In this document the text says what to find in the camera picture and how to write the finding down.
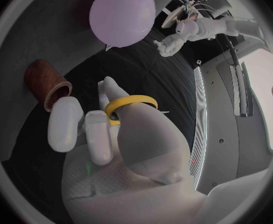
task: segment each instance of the black cloth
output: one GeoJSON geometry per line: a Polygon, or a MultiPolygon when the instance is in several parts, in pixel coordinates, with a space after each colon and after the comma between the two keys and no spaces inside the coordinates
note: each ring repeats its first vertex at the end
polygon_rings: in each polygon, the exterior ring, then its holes
{"type": "MultiPolygon", "coordinates": [[[[151,96],[160,111],[180,129],[190,148],[194,139],[196,99],[193,69],[177,53],[163,58],[154,40],[164,36],[152,30],[142,41],[125,48],[101,51],[65,77],[72,83],[84,112],[99,109],[97,83],[111,76],[130,95],[151,96]]],[[[71,223],[61,197],[65,153],[47,143],[49,113],[37,105],[21,129],[12,157],[4,167],[20,192],[40,212],[58,224],[71,223]]]]}

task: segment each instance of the lavender balloon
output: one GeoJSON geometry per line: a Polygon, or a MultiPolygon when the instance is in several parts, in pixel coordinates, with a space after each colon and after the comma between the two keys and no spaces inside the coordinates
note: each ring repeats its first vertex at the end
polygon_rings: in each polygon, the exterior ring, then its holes
{"type": "Polygon", "coordinates": [[[154,0],[95,0],[90,25],[99,40],[109,46],[130,46],[153,27],[154,0]]]}

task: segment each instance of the yellow ring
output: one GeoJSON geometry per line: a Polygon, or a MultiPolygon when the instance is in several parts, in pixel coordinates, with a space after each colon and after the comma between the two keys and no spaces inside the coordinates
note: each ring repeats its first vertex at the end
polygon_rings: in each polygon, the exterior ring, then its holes
{"type": "Polygon", "coordinates": [[[111,101],[105,108],[105,113],[107,114],[111,125],[120,124],[119,120],[111,120],[110,115],[111,115],[112,112],[114,112],[119,107],[129,105],[129,104],[132,104],[132,103],[138,103],[138,102],[140,102],[140,103],[150,103],[150,104],[155,105],[156,108],[158,107],[156,100],[153,99],[150,96],[134,95],[134,96],[125,96],[125,97],[115,99],[115,100],[111,101]]]}

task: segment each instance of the cardboard tube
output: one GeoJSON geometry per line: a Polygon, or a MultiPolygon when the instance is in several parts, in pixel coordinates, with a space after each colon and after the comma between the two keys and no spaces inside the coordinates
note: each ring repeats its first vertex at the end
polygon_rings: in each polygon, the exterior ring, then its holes
{"type": "Polygon", "coordinates": [[[47,112],[61,97],[70,96],[72,85],[46,60],[36,60],[28,66],[24,82],[47,112]]]}

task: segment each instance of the robotic hand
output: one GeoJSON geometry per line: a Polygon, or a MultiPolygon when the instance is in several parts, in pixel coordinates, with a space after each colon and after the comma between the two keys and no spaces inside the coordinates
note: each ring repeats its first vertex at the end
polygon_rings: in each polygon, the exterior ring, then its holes
{"type": "Polygon", "coordinates": [[[220,20],[206,17],[184,20],[177,24],[175,34],[167,36],[161,42],[154,41],[154,44],[157,45],[161,56],[168,57],[177,53],[187,41],[215,38],[215,35],[220,33],[238,36],[237,22],[231,17],[224,17],[220,20]]]}

